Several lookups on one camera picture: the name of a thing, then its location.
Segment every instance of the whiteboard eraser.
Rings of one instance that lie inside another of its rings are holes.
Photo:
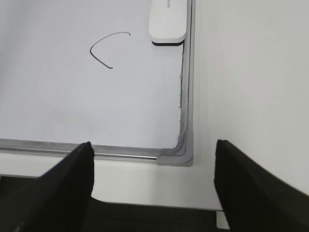
[[[180,45],[187,32],[187,0],[152,0],[149,34],[154,45]]]

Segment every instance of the gray plastic corner cap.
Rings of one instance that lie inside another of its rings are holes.
[[[193,165],[194,157],[194,135],[192,130],[187,130],[184,142],[184,153],[182,155],[158,155],[158,165],[164,166],[185,166]]]

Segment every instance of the white board surface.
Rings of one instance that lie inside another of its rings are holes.
[[[148,34],[150,0],[14,0],[0,40],[0,138],[173,148],[183,47]],[[109,69],[93,54],[113,67]]]

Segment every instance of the black marker drawing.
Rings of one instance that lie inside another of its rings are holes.
[[[106,68],[108,68],[108,69],[113,69],[113,67],[108,66],[108,65],[105,64],[102,60],[100,60],[99,58],[97,58],[97,57],[92,53],[92,48],[93,48],[96,44],[98,44],[99,42],[101,42],[102,40],[104,40],[104,39],[106,39],[106,38],[108,38],[108,37],[110,37],[110,36],[112,36],[112,35],[122,34],[122,33],[128,34],[129,36],[131,36],[131,33],[130,33],[130,32],[126,32],[126,31],[116,32],[116,33],[110,34],[110,35],[105,36],[104,38],[98,40],[98,41],[97,41],[94,45],[92,45],[91,48],[90,48],[90,54],[92,55],[92,57],[93,57],[94,59],[96,59],[98,62],[100,62],[101,64],[103,64],[103,65],[104,65]]]

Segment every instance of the white eraser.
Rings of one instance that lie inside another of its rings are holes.
[[[179,44],[187,31],[187,0],[152,0],[149,33],[153,43]]]

